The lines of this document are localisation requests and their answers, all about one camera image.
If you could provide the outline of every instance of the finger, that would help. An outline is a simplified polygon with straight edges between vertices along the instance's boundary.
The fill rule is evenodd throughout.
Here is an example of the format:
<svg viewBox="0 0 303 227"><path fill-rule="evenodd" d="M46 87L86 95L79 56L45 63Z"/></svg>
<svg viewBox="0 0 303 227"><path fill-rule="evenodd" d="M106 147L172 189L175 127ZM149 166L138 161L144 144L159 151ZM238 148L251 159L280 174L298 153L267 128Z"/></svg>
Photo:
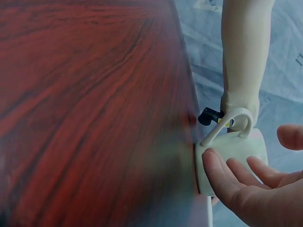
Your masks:
<svg viewBox="0 0 303 227"><path fill-rule="evenodd" d="M219 152L216 149L213 149L213 148L209 148L207 150L213 152L214 154L216 154L216 156L219 159L219 162L221 164L221 167L222 167L224 173L227 175L227 177L229 177L230 180L232 180L234 182L237 182L238 181L237 178L232 173L232 171L229 169L229 167L226 165L226 162L224 161L224 159L222 158L222 156L219 154Z"/></svg>
<svg viewBox="0 0 303 227"><path fill-rule="evenodd" d="M263 184L271 188L278 187L282 178L287 175L285 173L280 173L273 168L270 168L269 166L265 165L260 159L253 156L247 158L247 163L252 171L263 182Z"/></svg>
<svg viewBox="0 0 303 227"><path fill-rule="evenodd" d="M294 172L294 173L290 173L288 174L287 177L283 178L279 185L277 186L277 188L283 187L285 185L297 182L299 180L303 179L303 171L298 171L298 172Z"/></svg>
<svg viewBox="0 0 303 227"><path fill-rule="evenodd" d="M286 124L277 129L277 136L281 145L290 150L303 149L303 126Z"/></svg>
<svg viewBox="0 0 303 227"><path fill-rule="evenodd" d="M226 164L230 168L230 170L233 172L233 174L236 176L236 178L239 180L240 183L243 183L247 186L254 185L259 188L271 189L267 185L264 185L260 181L258 181L255 178L255 176L253 174L251 174L248 171L248 169L235 158L228 159Z"/></svg>
<svg viewBox="0 0 303 227"><path fill-rule="evenodd" d="M224 171L228 168L227 165L224 163L226 167L222 167L219 157L214 152L206 150L202 154L202 160L206 176L216 196L224 204L230 203L234 194L236 194L243 185L238 181L231 180Z"/></svg>

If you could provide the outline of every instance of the palm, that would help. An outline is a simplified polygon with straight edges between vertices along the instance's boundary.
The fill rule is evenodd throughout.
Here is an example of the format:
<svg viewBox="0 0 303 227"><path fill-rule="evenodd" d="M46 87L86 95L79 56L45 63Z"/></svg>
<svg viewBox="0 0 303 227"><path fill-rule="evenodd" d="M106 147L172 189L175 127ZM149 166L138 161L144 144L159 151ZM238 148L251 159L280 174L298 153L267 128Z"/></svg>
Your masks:
<svg viewBox="0 0 303 227"><path fill-rule="evenodd" d="M303 127L282 126L277 133L286 148L303 149ZM303 172L280 173L255 157L249 157L247 162L262 183L233 158L225 163L213 149L203 154L205 171L216 196L250 226L298 223L303 207L302 201L298 203L298 198L303 200ZM298 205L300 209L291 209Z"/></svg>

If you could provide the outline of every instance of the plastic sheet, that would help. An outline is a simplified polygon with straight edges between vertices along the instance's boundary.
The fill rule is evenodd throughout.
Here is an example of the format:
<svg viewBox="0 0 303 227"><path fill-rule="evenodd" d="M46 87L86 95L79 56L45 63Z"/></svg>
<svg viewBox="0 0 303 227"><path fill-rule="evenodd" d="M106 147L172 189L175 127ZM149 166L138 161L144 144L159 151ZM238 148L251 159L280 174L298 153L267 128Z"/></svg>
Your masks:
<svg viewBox="0 0 303 227"><path fill-rule="evenodd" d="M200 110L220 109L223 93L221 13L223 0L176 0ZM303 169L303 152L283 148L276 129L303 124L303 3L276 0L272 12L269 57L260 90L257 122L265 138L269 165L283 172ZM214 227L244 227L218 203Z"/></svg>

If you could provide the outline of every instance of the yellow label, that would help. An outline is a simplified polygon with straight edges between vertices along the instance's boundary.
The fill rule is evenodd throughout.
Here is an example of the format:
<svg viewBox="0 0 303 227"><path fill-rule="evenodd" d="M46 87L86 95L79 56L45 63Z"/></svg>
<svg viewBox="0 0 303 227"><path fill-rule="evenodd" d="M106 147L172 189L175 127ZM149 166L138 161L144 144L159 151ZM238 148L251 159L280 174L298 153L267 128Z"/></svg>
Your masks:
<svg viewBox="0 0 303 227"><path fill-rule="evenodd" d="M229 121L224 127L229 128L230 125L231 125L231 122Z"/></svg>

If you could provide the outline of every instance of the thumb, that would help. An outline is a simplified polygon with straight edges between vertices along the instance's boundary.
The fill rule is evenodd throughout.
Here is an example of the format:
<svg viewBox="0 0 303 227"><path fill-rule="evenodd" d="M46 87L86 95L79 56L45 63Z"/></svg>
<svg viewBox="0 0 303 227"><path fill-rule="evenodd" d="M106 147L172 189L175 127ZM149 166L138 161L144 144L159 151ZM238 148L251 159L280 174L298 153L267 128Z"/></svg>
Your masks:
<svg viewBox="0 0 303 227"><path fill-rule="evenodd" d="M290 150L303 150L303 125L286 124L277 129L281 145Z"/></svg>

